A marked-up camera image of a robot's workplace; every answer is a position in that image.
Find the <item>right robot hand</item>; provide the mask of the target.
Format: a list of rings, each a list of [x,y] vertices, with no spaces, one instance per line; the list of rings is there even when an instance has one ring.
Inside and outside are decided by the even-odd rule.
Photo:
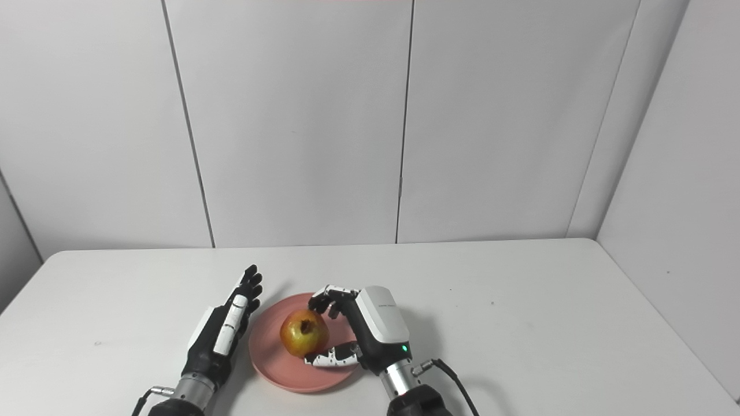
[[[349,289],[325,286],[308,300],[309,310],[330,319],[344,316],[355,339],[305,355],[314,367],[360,365],[379,376],[412,361],[410,332],[390,290],[381,286]]]

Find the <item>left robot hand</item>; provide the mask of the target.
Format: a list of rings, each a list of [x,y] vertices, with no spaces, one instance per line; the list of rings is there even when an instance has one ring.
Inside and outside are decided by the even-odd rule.
[[[215,307],[187,352],[182,376],[200,376],[222,387],[232,374],[234,355],[251,315],[261,305],[262,274],[252,264],[224,304]]]

